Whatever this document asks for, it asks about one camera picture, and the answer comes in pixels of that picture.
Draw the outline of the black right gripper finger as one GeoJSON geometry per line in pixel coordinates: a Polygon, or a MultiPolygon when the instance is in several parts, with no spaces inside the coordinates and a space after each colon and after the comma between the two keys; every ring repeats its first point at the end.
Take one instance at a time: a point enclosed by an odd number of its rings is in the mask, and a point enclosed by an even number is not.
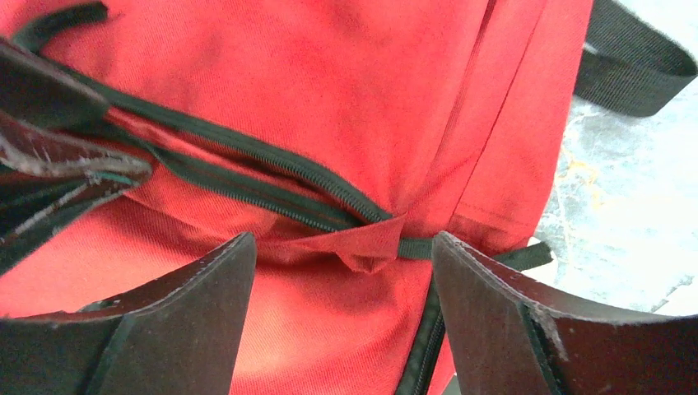
{"type": "Polygon", "coordinates": [[[228,393],[256,252],[243,233],[75,313],[3,319],[2,393],[228,393]]]}
{"type": "Polygon", "coordinates": [[[142,173],[88,171],[39,177],[1,173],[1,273],[16,267],[79,216],[142,183],[142,173]]]}
{"type": "Polygon", "coordinates": [[[464,394],[694,394],[697,318],[621,309],[536,281],[448,233],[435,286],[464,394]]]}
{"type": "Polygon", "coordinates": [[[91,88],[3,39],[1,41],[1,161],[39,177],[116,174],[143,180],[150,165],[138,158],[63,135],[99,121],[109,104],[91,88]]]}

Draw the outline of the red backpack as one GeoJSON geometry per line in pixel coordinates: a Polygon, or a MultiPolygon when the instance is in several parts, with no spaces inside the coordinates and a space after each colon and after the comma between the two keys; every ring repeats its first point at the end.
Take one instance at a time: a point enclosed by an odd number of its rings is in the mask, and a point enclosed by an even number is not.
{"type": "Polygon", "coordinates": [[[151,173],[1,273],[1,321],[249,233],[226,394],[442,393],[435,237],[534,279],[572,98],[644,118],[697,75],[613,1],[4,1],[2,40],[109,104],[63,135],[151,173]]]}

